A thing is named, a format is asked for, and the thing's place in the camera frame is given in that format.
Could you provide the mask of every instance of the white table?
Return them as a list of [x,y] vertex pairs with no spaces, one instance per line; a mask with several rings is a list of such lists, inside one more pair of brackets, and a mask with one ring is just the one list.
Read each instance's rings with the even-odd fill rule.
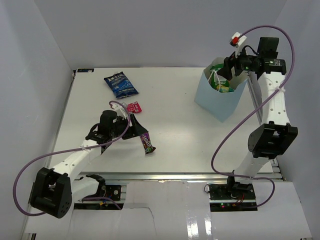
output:
[[[137,120],[149,130],[154,153],[145,155],[139,137],[119,140],[86,167],[92,173],[213,173],[210,162],[222,141],[253,109],[246,86],[240,102],[224,123],[194,102],[203,68],[95,68],[75,76],[54,151],[77,148],[89,129],[99,122],[102,111],[115,96],[105,77],[123,71],[140,92],[121,101],[138,101],[142,113]],[[259,126],[256,116],[250,118],[225,143],[215,166],[230,172],[245,157],[249,134]],[[69,153],[52,157],[53,167]],[[272,173],[267,163],[260,173]]]

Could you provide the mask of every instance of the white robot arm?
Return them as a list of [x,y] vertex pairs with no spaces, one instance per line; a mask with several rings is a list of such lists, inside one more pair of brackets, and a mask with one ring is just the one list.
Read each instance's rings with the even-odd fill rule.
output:
[[31,206],[56,218],[62,218],[73,201],[88,196],[104,197],[106,183],[101,176],[88,174],[82,179],[76,178],[110,146],[107,143],[112,139],[121,135],[122,139],[126,140],[148,132],[133,114],[129,117],[131,126],[127,129],[129,121],[124,109],[117,106],[113,107],[113,110],[103,111],[100,122],[91,128],[80,146],[82,150],[73,152],[51,169],[43,167],[38,171],[31,190]]
[[[282,75],[281,72],[271,72],[269,74],[264,72],[261,75],[258,81],[261,87],[262,102],[265,101],[276,88],[279,88],[284,79],[285,76]],[[261,125],[268,124],[270,122],[280,126],[290,124],[286,111],[285,91],[283,88],[266,105],[263,106],[262,112]],[[259,156],[255,158],[253,153],[248,151],[240,166],[234,170],[234,174],[246,175],[254,178],[260,169],[269,161],[269,157]],[[236,177],[235,181],[241,184],[250,184],[252,182],[251,179],[244,177]]]
[[[259,128],[249,135],[248,153],[240,166],[233,171],[234,175],[254,178],[259,170],[278,155],[282,155],[298,135],[298,129],[290,125],[285,105],[285,90],[279,88],[285,80],[286,62],[277,59],[279,39],[261,37],[255,55],[247,55],[246,37],[236,32],[230,44],[236,51],[224,59],[224,66],[217,74],[232,81],[232,71],[238,76],[242,71],[255,72],[261,87],[262,102],[268,99],[275,90],[279,93],[271,98],[262,109],[262,122]],[[228,191],[252,190],[252,179],[247,177],[228,177]]]

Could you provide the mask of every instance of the gray wall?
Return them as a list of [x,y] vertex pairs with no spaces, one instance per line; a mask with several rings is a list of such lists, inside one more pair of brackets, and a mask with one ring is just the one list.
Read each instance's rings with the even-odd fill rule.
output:
[[[298,127],[298,137],[278,158],[287,180],[293,181],[302,203],[311,234],[320,240],[320,1],[287,1],[276,25],[284,28],[295,46],[295,69],[285,89],[286,109],[291,125]],[[291,62],[288,43],[281,34],[279,57]]]
[[[13,202],[14,179],[23,165],[51,151],[72,71],[33,0],[1,0],[0,29],[0,239],[17,240],[25,217]],[[24,209],[43,164],[19,181]]]
[[235,32],[274,24],[285,2],[35,0],[72,69],[206,67],[232,53],[228,41]]

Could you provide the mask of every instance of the blue snack bag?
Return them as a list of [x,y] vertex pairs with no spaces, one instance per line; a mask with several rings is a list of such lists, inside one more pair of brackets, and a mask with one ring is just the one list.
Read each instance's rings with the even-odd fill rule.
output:
[[123,99],[139,93],[123,71],[112,76],[105,77],[104,80],[111,88],[117,99]]

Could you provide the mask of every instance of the light blue paper bag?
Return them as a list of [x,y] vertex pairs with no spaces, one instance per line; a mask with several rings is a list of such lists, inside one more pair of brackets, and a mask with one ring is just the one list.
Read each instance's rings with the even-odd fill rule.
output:
[[211,87],[208,78],[210,77],[210,68],[223,63],[224,59],[218,57],[203,70],[194,99],[197,104],[208,110],[220,122],[224,122],[236,110],[248,78],[246,72],[242,72],[239,76],[234,76],[233,71],[232,75],[234,77],[230,81],[230,87],[234,89],[234,92],[218,92]]

